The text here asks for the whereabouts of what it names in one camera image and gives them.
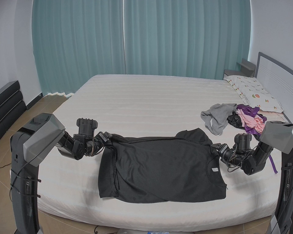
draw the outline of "curtain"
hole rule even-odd
[[[124,0],[127,74],[223,79],[248,58],[249,0]]]
[[[34,0],[32,37],[43,94],[74,93],[97,74],[125,74],[121,0]]]

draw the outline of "purple satin fabric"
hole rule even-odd
[[[257,106],[255,108],[252,108],[249,105],[239,104],[237,106],[237,109],[241,109],[245,115],[249,115],[251,117],[254,117],[254,116],[258,115],[259,117],[261,117],[263,119],[263,122],[267,121],[267,117],[265,117],[265,116],[263,116],[261,114],[258,114],[259,107],[257,107]],[[258,133],[254,128],[248,127],[246,125],[246,123],[244,123],[244,128],[245,128],[245,131],[247,133],[260,135],[260,133]],[[271,155],[269,156],[269,158],[270,158],[274,173],[277,174],[278,171],[276,169],[275,163],[274,163],[273,158],[271,157]]]

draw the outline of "pillow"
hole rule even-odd
[[[265,90],[255,77],[230,75],[224,80],[232,85],[246,105],[258,106],[262,111],[283,112],[280,103]]]

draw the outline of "headboard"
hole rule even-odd
[[[287,120],[293,122],[293,70],[259,52],[255,77],[284,109]]]

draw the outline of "white wall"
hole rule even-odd
[[[293,0],[250,0],[251,41],[248,60],[258,52],[293,69]]]
[[[18,80],[26,105],[42,92],[33,55],[32,9],[33,0],[0,0],[0,87]]]

